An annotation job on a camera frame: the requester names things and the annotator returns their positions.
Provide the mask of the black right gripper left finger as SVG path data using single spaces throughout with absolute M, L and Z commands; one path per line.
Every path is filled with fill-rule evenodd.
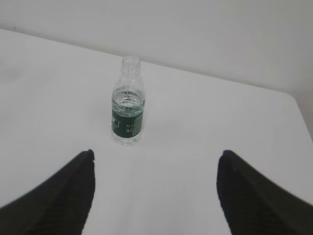
M 80 235 L 94 193 L 94 152 L 87 150 L 28 193 L 1 207 L 0 233 Z

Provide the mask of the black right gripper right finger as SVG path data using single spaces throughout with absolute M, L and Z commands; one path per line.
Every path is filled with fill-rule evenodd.
M 217 195 L 233 235 L 311 235 L 313 207 L 230 150 L 219 158 Z

